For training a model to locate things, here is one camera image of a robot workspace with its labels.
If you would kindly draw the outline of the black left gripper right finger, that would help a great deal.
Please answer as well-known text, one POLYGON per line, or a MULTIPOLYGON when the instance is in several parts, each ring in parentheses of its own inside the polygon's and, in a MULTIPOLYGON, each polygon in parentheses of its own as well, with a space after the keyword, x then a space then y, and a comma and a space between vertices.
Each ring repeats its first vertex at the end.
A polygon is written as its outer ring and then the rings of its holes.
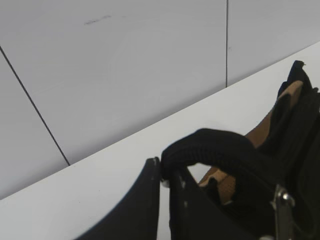
POLYGON ((259 216, 245 206, 229 212, 213 202, 188 169, 169 178, 170 235, 173 240, 258 240, 275 236, 274 213, 259 216))

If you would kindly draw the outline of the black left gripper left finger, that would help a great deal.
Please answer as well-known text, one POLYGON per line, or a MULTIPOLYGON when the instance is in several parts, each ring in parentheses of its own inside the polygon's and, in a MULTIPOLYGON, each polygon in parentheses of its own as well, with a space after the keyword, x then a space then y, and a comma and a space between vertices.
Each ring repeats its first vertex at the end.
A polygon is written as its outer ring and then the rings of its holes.
POLYGON ((148 158, 121 201, 80 240, 155 240, 160 209, 160 160, 148 158))

